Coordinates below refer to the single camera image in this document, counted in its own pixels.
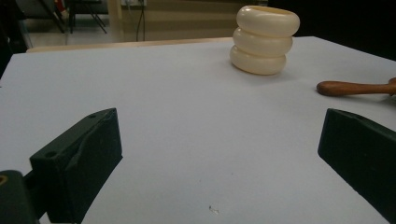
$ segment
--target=chair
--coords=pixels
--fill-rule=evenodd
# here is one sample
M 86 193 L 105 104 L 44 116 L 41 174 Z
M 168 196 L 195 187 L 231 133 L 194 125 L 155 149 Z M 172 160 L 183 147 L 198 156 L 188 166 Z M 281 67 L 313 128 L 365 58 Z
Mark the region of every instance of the chair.
M 27 19 L 52 19 L 64 34 L 61 12 L 53 0 L 16 0 Z
M 0 0 L 0 78 L 12 55 L 28 49 L 21 27 L 24 19 L 15 0 Z
M 107 34 L 105 30 L 105 24 L 99 18 L 96 8 L 102 9 L 103 11 L 103 1 L 102 0 L 68 0 L 69 5 L 69 27 L 70 34 L 73 34 L 73 27 L 76 26 L 76 14 L 91 14 L 95 22 L 102 28 L 102 30 Z

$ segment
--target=screw hole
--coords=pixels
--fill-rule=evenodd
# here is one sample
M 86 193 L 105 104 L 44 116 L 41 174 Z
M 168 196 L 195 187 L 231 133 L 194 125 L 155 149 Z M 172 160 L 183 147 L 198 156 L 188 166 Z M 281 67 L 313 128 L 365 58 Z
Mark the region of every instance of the screw hole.
M 4 185 L 8 181 L 8 177 L 6 175 L 0 175 L 0 186 Z
M 56 155 L 56 152 L 54 152 L 54 151 L 51 151 L 51 152 L 46 153 L 46 157 L 47 157 L 47 158 L 54 157 L 55 155 Z

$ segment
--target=stacked rings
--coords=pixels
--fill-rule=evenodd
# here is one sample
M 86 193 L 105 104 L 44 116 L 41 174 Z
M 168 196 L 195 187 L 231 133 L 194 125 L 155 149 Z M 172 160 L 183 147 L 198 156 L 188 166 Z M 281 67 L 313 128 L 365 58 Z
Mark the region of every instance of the stacked rings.
M 273 8 L 242 7 L 233 33 L 231 62 L 238 68 L 257 75 L 273 75 L 286 64 L 285 54 L 292 46 L 291 36 L 300 19 L 293 12 Z

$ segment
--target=wooden spoon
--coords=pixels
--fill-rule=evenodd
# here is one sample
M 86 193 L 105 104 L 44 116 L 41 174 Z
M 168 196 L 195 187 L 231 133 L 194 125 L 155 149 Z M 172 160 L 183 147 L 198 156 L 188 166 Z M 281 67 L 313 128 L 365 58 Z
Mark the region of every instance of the wooden spoon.
M 356 94 L 396 93 L 396 77 L 389 84 L 360 84 L 341 81 L 323 81 L 317 85 L 318 93 L 326 96 L 343 96 Z

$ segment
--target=wall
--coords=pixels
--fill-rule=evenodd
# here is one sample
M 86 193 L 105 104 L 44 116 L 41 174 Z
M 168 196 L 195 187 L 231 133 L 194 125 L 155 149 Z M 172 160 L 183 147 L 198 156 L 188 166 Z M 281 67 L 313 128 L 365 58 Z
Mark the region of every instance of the wall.
M 110 23 L 120 41 L 136 41 L 140 7 L 121 7 L 109 1 Z M 145 8 L 145 40 L 191 39 L 232 36 L 238 10 L 256 1 L 248 0 L 148 0 Z M 143 23 L 138 40 L 143 40 Z

